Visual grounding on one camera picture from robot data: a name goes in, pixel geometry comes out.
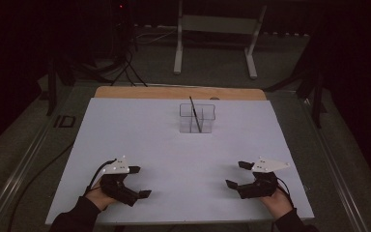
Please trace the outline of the black tripod stand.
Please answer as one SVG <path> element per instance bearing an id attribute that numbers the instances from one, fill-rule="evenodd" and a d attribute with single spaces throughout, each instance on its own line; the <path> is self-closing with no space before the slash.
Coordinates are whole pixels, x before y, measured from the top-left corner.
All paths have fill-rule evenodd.
<path id="1" fill-rule="evenodd" d="M 70 65 L 63 59 L 55 57 L 48 60 L 47 76 L 48 109 L 46 115 L 50 116 L 57 105 L 57 79 L 60 79 L 66 86 L 72 86 L 74 84 L 74 77 L 72 76 Z"/>
<path id="2" fill-rule="evenodd" d="M 320 72 L 322 58 L 320 45 L 322 44 L 324 43 L 318 35 L 312 35 L 290 76 L 263 89 L 264 92 L 274 92 L 299 80 L 300 86 L 296 90 L 296 95 L 303 100 L 310 95 L 313 96 L 311 118 L 317 128 L 321 126 L 320 114 L 324 83 L 324 77 Z"/>

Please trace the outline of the clear plastic divided container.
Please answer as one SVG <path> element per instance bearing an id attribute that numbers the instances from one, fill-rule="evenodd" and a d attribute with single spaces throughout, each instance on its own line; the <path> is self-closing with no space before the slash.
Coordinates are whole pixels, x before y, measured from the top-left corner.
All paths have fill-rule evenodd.
<path id="1" fill-rule="evenodd" d="M 201 133 L 211 133 L 215 120 L 215 106 L 213 104 L 196 103 L 195 109 L 202 128 Z M 200 133 L 191 110 L 191 103 L 182 103 L 180 105 L 180 132 Z"/>

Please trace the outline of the white metal stand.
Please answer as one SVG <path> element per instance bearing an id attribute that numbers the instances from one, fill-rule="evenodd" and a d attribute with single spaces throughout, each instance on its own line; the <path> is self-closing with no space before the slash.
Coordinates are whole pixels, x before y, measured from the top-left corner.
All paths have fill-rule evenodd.
<path id="1" fill-rule="evenodd" d="M 250 35 L 251 42 L 249 46 L 244 49 L 244 57 L 249 77 L 251 79 L 256 79 L 258 77 L 253 58 L 253 51 L 259 38 L 260 30 L 267 11 L 266 5 L 260 7 L 259 14 L 256 18 L 240 18 L 184 14 L 184 0 L 178 0 L 178 3 L 177 47 L 173 68 L 174 74 L 180 74 L 182 72 L 184 48 L 183 32 L 197 31 Z"/>

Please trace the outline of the white table board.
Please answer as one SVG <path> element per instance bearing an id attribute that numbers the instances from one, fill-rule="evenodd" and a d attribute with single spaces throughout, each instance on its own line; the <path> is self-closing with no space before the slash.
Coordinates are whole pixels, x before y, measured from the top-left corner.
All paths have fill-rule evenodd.
<path id="1" fill-rule="evenodd" d="M 179 100 L 91 99 L 46 220 L 71 209 L 95 171 L 107 160 L 125 157 L 140 166 L 127 176 L 133 190 L 151 195 L 134 206 L 115 204 L 100 214 L 102 224 L 167 224 L 265 220 L 257 199 L 242 199 L 229 180 L 250 183 L 241 160 L 280 160 L 277 171 L 301 218 L 314 214 L 300 175 L 269 101 L 215 101 L 209 133 L 180 131 Z"/>

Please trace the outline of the person's right hand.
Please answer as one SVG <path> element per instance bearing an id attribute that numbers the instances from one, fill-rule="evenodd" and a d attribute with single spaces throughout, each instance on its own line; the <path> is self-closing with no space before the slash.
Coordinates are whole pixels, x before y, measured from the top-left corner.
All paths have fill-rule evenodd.
<path id="1" fill-rule="evenodd" d="M 261 197 L 260 201 L 274 219 L 282 218 L 294 209 L 287 195 L 280 189 L 277 189 L 271 196 Z"/>

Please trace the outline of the dark equipment with red light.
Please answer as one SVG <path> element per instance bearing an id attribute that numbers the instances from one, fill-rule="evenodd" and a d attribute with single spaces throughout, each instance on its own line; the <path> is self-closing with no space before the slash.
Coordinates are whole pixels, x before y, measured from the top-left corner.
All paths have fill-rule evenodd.
<path id="1" fill-rule="evenodd" d="M 130 0 L 109 0 L 111 25 L 118 34 L 128 34 L 132 28 Z"/>

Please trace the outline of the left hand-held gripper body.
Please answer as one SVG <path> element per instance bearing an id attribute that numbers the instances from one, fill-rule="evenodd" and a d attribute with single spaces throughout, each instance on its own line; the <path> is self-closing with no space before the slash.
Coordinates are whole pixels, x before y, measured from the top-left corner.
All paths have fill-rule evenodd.
<path id="1" fill-rule="evenodd" d="M 129 175 L 129 167 L 125 157 L 108 163 L 100 172 L 102 174 L 100 187 L 109 197 L 132 207 L 139 198 L 138 192 L 124 184 L 125 178 Z"/>

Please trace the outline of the person's left hand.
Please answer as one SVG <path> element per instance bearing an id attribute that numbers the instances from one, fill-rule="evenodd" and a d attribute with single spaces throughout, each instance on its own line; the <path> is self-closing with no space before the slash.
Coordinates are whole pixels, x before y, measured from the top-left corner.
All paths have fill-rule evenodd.
<path id="1" fill-rule="evenodd" d="M 105 193 L 102 192 L 100 186 L 96 186 L 91 188 L 86 194 L 85 197 L 89 199 L 95 206 L 104 211 L 109 205 L 115 204 L 117 202 L 116 199 L 109 197 Z"/>

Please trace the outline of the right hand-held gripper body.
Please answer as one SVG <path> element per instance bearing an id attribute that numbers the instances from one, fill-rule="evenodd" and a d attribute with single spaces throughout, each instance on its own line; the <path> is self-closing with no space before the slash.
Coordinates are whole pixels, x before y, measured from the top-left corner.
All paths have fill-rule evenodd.
<path id="1" fill-rule="evenodd" d="M 255 162 L 239 161 L 240 168 L 249 170 L 254 176 L 254 182 L 237 186 L 241 199 L 272 196 L 277 187 L 275 171 L 288 168 L 288 162 L 258 158 Z"/>

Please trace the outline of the wooden table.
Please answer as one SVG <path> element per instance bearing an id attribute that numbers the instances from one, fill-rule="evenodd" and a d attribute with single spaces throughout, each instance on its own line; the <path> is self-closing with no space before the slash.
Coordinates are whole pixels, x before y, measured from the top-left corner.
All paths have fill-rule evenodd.
<path id="1" fill-rule="evenodd" d="M 173 99 L 184 100 L 232 100 L 265 101 L 265 93 L 260 89 L 236 89 L 215 87 L 122 87 L 101 86 L 95 93 L 96 98 L 115 99 Z"/>

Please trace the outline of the black pen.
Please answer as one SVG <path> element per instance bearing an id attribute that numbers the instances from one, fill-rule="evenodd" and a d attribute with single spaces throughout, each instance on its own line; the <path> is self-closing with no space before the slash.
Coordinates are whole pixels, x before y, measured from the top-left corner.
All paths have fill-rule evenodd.
<path id="1" fill-rule="evenodd" d="M 188 96 L 188 98 L 189 98 L 190 103 L 191 103 L 191 110 L 192 110 L 192 113 L 193 113 L 193 116 L 194 116 L 194 119 L 195 119 L 195 122 L 196 122 L 196 125 L 197 125 L 197 129 L 201 133 L 202 128 L 201 128 L 200 123 L 199 123 L 199 119 L 198 119 L 198 115 L 197 115 L 197 112 L 196 112 L 196 109 L 195 109 L 193 99 L 192 99 L 191 96 Z"/>

